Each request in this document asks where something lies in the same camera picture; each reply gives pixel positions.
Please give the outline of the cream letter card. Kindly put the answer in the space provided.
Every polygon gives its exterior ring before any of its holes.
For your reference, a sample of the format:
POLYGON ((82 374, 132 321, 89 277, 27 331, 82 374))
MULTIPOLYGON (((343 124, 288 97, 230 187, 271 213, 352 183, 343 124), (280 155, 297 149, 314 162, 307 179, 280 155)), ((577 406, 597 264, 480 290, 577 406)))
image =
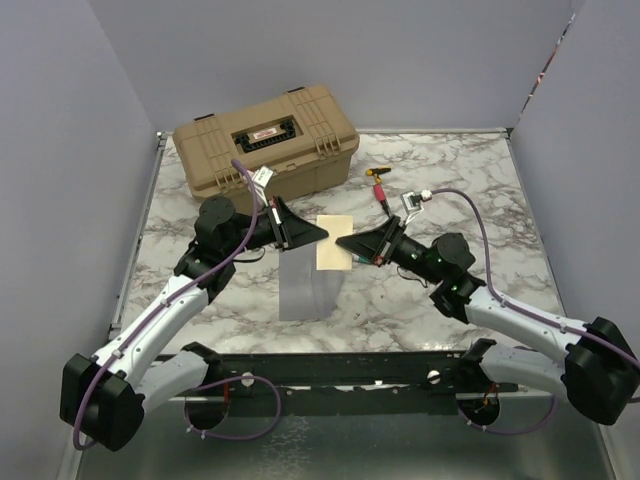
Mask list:
POLYGON ((352 269, 352 254, 336 244, 336 240, 353 233, 353 217, 348 215, 318 215, 316 225, 328 232, 328 237, 316 246, 316 269, 348 271, 352 269))

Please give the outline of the grey translucent envelope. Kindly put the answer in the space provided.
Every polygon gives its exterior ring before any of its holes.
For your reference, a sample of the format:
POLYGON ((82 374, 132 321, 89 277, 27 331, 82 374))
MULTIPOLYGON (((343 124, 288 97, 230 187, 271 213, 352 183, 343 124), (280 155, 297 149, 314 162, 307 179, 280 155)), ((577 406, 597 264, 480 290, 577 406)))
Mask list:
POLYGON ((279 254, 279 319, 311 321, 329 318, 337 305, 344 272, 318 270, 316 246, 279 254))

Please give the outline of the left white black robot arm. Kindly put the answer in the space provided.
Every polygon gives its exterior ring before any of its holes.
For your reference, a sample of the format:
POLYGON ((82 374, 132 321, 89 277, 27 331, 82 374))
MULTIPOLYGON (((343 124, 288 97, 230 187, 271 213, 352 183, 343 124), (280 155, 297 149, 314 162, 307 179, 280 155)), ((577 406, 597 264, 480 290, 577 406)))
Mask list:
POLYGON ((72 426, 73 445, 125 446, 146 414, 189 390, 223 394, 235 381, 258 382, 254 374, 232 376, 222 358, 196 342, 170 360, 155 362, 168 342, 225 289, 236 272, 234 259, 268 245, 287 251, 328 238, 326 230, 293 213, 276 197, 252 215, 235 210, 224 196, 206 200, 195 237, 161 293, 127 329, 92 356, 74 355, 64 366, 61 419, 72 426))

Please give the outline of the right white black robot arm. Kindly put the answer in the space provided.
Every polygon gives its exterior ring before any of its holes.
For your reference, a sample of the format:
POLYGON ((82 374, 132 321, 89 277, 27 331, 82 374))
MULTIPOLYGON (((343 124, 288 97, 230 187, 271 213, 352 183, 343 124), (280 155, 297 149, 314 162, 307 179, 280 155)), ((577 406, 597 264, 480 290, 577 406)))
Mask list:
POLYGON ((553 393, 586 418, 616 423, 639 387, 639 361, 618 326, 554 315, 498 292, 473 276, 475 258, 462 234, 446 233, 430 246, 410 238, 399 218, 337 239, 341 248, 376 266, 394 263, 435 285, 430 298, 448 318, 496 331, 525 345, 523 352, 479 341, 459 367, 461 383, 481 391, 492 382, 553 393))

